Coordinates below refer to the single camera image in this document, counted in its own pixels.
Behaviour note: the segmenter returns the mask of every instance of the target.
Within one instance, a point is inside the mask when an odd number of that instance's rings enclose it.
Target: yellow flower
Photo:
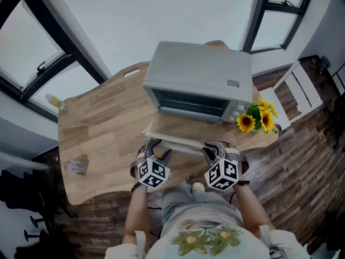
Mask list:
[[[263,125],[264,132],[273,129],[274,121],[269,110],[260,111],[261,123]]]
[[[274,110],[273,102],[270,102],[270,109],[271,109],[272,114],[278,118],[278,112]]]
[[[270,108],[270,105],[268,104],[268,102],[262,100],[261,98],[259,98],[259,104],[258,107],[260,110],[267,110]]]
[[[239,129],[243,132],[250,132],[255,127],[255,119],[245,113],[236,118]]]

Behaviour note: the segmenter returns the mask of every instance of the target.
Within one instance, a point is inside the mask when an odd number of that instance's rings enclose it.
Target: wooden floor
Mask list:
[[[319,75],[311,61],[302,63],[321,99],[333,109],[336,94],[331,85],[320,85],[326,78]],[[283,69],[254,78],[262,90],[273,86],[286,72]],[[288,117],[298,115],[296,101],[287,85],[283,83],[276,91]],[[279,140],[266,148],[246,152],[250,169],[245,177],[251,181],[253,189],[273,224],[278,229],[293,232],[301,244],[308,243],[308,251],[315,250],[322,237],[325,211],[342,212],[345,209],[345,155],[340,147],[333,150],[335,138],[331,133],[323,135],[323,130],[331,125],[330,118],[322,111],[323,106],[295,122]],[[59,190],[64,192],[58,151],[43,156],[50,166],[49,177],[59,177]],[[195,174],[191,181],[204,182],[203,174]],[[160,194],[149,196],[150,206],[160,205]],[[62,213],[56,217],[54,227],[61,230],[71,243],[81,246],[74,250],[75,258],[104,258],[108,247],[121,243],[123,226],[130,202],[130,192],[108,193],[97,196],[79,206],[68,205],[68,209],[78,214],[70,219]],[[237,205],[236,196],[232,202]],[[158,234],[162,226],[161,211],[151,210],[152,232]]]

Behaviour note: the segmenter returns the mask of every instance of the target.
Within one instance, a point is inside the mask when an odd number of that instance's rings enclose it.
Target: flower bouquet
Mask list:
[[[279,130],[274,124],[273,115],[278,117],[273,102],[268,103],[259,98],[259,103],[257,105],[253,103],[247,109],[247,113],[236,118],[236,122],[243,132],[258,131],[262,128],[265,134],[270,134],[271,131],[277,134]]]

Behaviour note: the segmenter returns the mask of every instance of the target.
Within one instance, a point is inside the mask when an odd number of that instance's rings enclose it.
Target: plastic bottle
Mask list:
[[[46,94],[45,98],[47,99],[48,103],[63,110],[65,107],[64,101],[61,101],[58,97],[54,96],[53,94]]]

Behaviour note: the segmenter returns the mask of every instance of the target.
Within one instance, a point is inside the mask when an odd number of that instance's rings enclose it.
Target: toaster oven label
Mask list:
[[[239,81],[237,81],[237,80],[227,80],[227,85],[239,88]]]

